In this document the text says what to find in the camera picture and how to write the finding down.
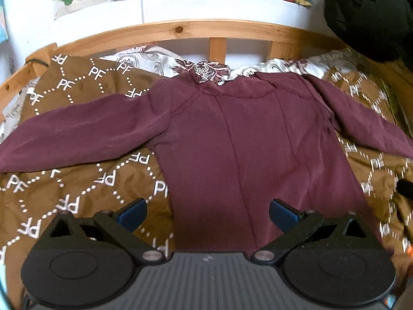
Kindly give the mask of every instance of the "shirt sleeve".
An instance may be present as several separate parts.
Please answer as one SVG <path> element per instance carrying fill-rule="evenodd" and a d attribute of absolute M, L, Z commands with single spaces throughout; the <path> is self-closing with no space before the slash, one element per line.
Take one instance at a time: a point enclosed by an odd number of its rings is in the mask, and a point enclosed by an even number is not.
<path fill-rule="evenodd" d="M 413 158 L 413 140 L 395 124 L 354 101 L 331 83 L 311 75 L 302 77 L 311 83 L 313 90 L 310 92 L 314 98 L 329 108 L 335 130 L 344 137 L 381 152 Z"/>
<path fill-rule="evenodd" d="M 0 172 L 119 158 L 168 128 L 171 98 L 160 80 L 141 97 L 113 94 L 26 120 L 0 145 Z"/>

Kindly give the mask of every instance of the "wooden headboard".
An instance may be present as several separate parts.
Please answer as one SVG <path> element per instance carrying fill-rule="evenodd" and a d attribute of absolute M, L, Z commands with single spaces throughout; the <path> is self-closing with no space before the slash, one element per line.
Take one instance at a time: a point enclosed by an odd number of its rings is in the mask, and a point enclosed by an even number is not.
<path fill-rule="evenodd" d="M 174 20 L 141 24 L 107 31 L 59 47 L 53 43 L 39 49 L 26 58 L 26 62 L 29 63 L 0 86 L 0 109 L 5 108 L 30 80 L 46 72 L 47 67 L 36 62 L 36 59 L 49 64 L 51 57 L 60 53 L 92 56 L 99 53 L 119 52 L 140 44 L 155 44 L 165 40 L 186 38 L 209 38 L 209 60 L 220 63 L 225 63 L 227 38 L 269 41 L 268 59 L 299 59 L 304 47 L 315 47 L 325 51 L 345 47 L 345 44 L 336 38 L 264 22 Z M 395 89 L 406 116 L 412 119 L 410 123 L 413 127 L 413 74 L 394 63 L 371 62 L 371 69 Z"/>

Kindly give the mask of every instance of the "black circular disc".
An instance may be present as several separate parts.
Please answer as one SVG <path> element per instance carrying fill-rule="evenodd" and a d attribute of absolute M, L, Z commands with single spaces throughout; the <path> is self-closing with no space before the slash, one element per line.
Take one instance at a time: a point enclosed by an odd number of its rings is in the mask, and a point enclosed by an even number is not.
<path fill-rule="evenodd" d="M 382 300 L 396 277 L 391 260 L 380 249 L 297 248 L 286 257 L 284 273 L 303 296 L 335 307 Z"/>
<path fill-rule="evenodd" d="M 112 244 L 94 244 L 32 250 L 21 269 L 28 294 L 54 308 L 90 307 L 115 296 L 132 276 L 132 260 Z"/>

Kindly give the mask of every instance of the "brown bedsheet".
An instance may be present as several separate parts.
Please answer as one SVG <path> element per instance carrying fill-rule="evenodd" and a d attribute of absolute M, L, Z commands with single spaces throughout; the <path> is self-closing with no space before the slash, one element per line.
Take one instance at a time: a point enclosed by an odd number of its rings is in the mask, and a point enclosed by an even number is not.
<path fill-rule="evenodd" d="M 65 58 L 64 55 L 56 61 L 39 81 L 36 94 L 26 99 L 22 121 L 36 113 L 116 92 L 141 96 L 152 82 L 161 78 L 138 69 L 125 71 L 125 65 L 112 61 Z M 375 106 L 379 115 L 394 122 L 386 92 L 378 81 L 376 85 L 363 74 L 340 75 L 337 71 L 330 71 L 326 79 L 335 82 L 355 100 L 368 107 Z M 396 176 L 413 181 L 410 160 L 356 146 L 340 136 L 338 139 L 381 221 L 385 246 L 395 251 L 393 258 L 401 281 L 410 264 L 407 252 L 413 235 L 410 222 L 413 206 L 394 194 L 394 185 Z M 69 210 L 76 217 L 89 217 L 100 210 L 117 210 L 136 198 L 145 198 L 148 217 L 135 232 L 136 236 L 154 247 L 173 250 L 167 186 L 155 155 L 148 149 L 141 148 L 121 159 L 99 164 L 38 173 L 0 174 L 0 188 L 0 260 L 4 260 L 7 267 L 8 291 L 15 307 L 19 307 L 22 291 L 21 265 L 59 210 Z"/>

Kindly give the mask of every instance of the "maroon shirt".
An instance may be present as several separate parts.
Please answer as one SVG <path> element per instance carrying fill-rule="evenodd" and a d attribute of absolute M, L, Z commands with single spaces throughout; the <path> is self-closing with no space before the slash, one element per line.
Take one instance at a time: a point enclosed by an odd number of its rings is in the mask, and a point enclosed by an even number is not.
<path fill-rule="evenodd" d="M 146 144 L 169 186 L 176 249 L 251 252 L 280 235 L 274 198 L 327 217 L 355 211 L 375 227 L 335 130 L 413 158 L 402 130 L 316 77 L 257 73 L 219 87 L 185 73 L 142 97 L 109 95 L 23 122 L 0 145 L 0 171 L 99 162 Z"/>

